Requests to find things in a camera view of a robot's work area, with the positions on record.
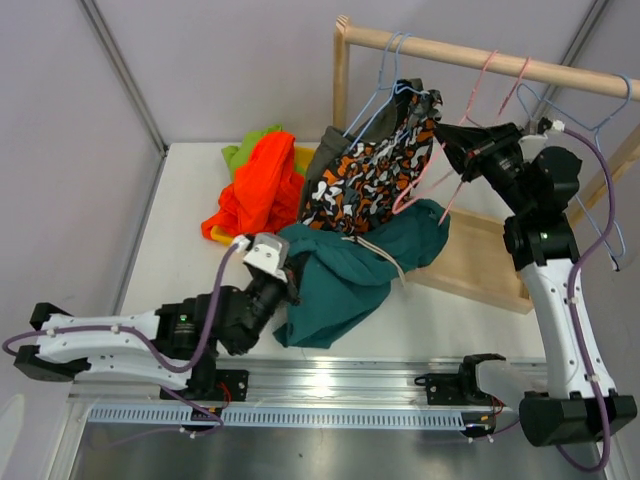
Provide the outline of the teal shorts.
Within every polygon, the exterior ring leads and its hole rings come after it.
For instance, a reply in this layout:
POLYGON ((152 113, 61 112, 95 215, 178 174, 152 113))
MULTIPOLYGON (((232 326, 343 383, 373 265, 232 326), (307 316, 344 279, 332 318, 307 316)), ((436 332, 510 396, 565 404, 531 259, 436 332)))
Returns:
POLYGON ((275 339, 284 347, 329 348, 381 306, 401 272, 434 262, 449 238, 443 213, 437 202, 419 200, 356 242, 301 223, 281 230, 289 255, 304 266, 300 303, 287 306, 275 339))

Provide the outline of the orange shorts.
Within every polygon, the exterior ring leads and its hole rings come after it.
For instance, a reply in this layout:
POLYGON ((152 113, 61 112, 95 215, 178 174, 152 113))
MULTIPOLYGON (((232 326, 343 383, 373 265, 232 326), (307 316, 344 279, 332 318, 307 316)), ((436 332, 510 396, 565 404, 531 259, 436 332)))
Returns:
POLYGON ((296 222, 304 176, 294 169, 295 136, 273 132, 254 147, 249 161, 218 199, 218 211, 201 223, 210 239, 213 226, 229 235, 276 233, 296 222))

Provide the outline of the lime green shorts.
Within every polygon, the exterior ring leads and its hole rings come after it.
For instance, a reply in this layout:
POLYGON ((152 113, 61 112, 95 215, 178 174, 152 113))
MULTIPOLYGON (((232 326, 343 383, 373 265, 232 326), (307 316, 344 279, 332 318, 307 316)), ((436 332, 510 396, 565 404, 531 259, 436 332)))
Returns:
POLYGON ((229 170, 230 178, 234 179, 238 168, 244 166, 251 156, 254 147, 267 134, 282 132, 281 124, 273 124, 262 130, 253 130, 245 134, 239 145, 228 145, 221 150, 223 159, 229 170))

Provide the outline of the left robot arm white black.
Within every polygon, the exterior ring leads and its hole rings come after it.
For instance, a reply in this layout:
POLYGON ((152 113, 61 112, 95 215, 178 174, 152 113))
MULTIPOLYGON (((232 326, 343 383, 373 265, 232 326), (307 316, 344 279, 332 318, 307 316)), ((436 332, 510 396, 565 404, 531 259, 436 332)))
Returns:
POLYGON ((107 373, 155 383, 204 400, 216 396, 218 351, 248 353, 282 303, 300 301, 301 270, 287 263, 277 279, 255 267, 245 289, 215 284, 212 292, 137 315, 74 317, 39 303, 30 331, 2 348, 32 380, 71 382, 107 373))

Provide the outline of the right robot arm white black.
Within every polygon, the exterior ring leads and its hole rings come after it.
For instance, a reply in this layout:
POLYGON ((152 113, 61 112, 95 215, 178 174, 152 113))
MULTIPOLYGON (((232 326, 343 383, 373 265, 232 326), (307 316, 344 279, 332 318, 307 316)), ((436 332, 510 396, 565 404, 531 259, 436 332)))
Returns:
POLYGON ((435 137, 462 181, 484 178, 512 211, 504 244, 533 301, 543 340, 547 386, 536 392, 511 377, 502 360, 483 360, 456 380, 458 395, 479 403, 492 395, 518 410, 535 447, 605 443, 637 416, 600 355, 581 288, 581 269, 595 249, 578 249, 565 213, 580 188, 582 161, 548 145, 549 133, 572 133, 542 119, 534 134, 513 123, 479 128, 440 123, 435 137))

